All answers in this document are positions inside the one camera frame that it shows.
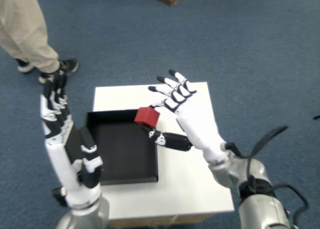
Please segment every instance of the black cable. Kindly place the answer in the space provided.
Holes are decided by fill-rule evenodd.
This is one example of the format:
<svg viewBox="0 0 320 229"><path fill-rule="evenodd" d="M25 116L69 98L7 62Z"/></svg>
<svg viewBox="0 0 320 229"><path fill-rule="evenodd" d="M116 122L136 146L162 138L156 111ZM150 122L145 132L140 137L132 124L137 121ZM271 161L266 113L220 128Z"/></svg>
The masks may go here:
<svg viewBox="0 0 320 229"><path fill-rule="evenodd" d="M280 133L284 132L287 128L288 128L288 126L286 126L286 125L280 125L274 129L272 129L271 131L269 131L266 135L264 135L257 142L257 144L255 144L250 155L247 157L248 162L247 162L247 166L246 166L246 178L248 180L248 187L252 192L254 192L254 193L256 192L256 190L251 187L252 184L255 183L254 176L250 175L250 165L251 165L252 158L255 155L257 155L269 141L271 141L274 137L276 137Z"/></svg>
<svg viewBox="0 0 320 229"><path fill-rule="evenodd" d="M292 185L290 184L287 184L287 183L279 183L279 184L276 184L274 186L272 186L272 189L275 191L277 189L280 189L280 188L289 188L291 189L293 192L295 192L295 194L298 195L298 197L303 201L303 206L301 206L299 209L297 209L294 214L293 214L293 225L298 227L298 218L299 216L304 213L306 210L308 210L309 208L309 203L308 203L308 200L305 198L304 195L302 195L302 193L300 191L298 191L295 187L293 187Z"/></svg>

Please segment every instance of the red block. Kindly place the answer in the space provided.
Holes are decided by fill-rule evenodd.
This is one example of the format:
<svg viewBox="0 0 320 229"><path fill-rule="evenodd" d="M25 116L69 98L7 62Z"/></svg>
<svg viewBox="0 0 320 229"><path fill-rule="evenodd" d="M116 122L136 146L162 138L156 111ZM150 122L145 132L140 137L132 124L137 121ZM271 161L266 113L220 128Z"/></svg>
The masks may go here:
<svg viewBox="0 0 320 229"><path fill-rule="evenodd" d="M151 107L140 107L134 121L152 128L156 128L160 113Z"/></svg>

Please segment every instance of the black box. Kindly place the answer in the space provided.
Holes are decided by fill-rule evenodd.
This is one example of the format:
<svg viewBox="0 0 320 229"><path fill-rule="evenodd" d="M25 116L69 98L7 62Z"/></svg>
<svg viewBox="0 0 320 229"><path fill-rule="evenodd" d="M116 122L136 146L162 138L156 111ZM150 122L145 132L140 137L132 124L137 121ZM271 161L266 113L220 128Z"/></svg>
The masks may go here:
<svg viewBox="0 0 320 229"><path fill-rule="evenodd" d="M137 111L97 111L86 115L86 127L103 161L102 185L158 181L157 146L134 122Z"/></svg>

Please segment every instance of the person's leg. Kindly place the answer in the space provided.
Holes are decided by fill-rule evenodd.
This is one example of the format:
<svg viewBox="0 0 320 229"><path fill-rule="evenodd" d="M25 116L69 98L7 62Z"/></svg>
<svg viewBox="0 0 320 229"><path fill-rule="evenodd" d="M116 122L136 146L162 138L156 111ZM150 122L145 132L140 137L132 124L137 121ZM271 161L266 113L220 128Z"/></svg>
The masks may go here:
<svg viewBox="0 0 320 229"><path fill-rule="evenodd" d="M37 0L0 0L0 4L2 28L24 57L43 73L58 70L58 54L48 45L47 26ZM12 53L3 42L1 45Z"/></svg>
<svg viewBox="0 0 320 229"><path fill-rule="evenodd" d="M0 46L9 53L10 56L15 58L18 62L18 70L22 73L30 72L34 66L29 63L29 59L22 50L16 45L11 37L3 29L0 22Z"/></svg>

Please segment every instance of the black sneaker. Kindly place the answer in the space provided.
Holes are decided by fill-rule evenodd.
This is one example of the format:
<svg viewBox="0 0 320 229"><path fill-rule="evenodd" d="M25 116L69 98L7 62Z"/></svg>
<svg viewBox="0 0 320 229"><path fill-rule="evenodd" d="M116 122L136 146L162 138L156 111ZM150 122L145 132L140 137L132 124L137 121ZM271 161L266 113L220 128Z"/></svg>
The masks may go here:
<svg viewBox="0 0 320 229"><path fill-rule="evenodd" d="M30 62L25 62L20 59L15 59L18 62L18 71L21 73L29 73L32 71L33 68L35 68Z"/></svg>
<svg viewBox="0 0 320 229"><path fill-rule="evenodd" d="M79 62L77 59L68 59L68 60L61 60L60 67L58 70L63 71L67 76L71 76L71 74L75 73L78 70ZM39 82L45 84L47 80L53 81L54 79L53 73L45 73L40 72Z"/></svg>

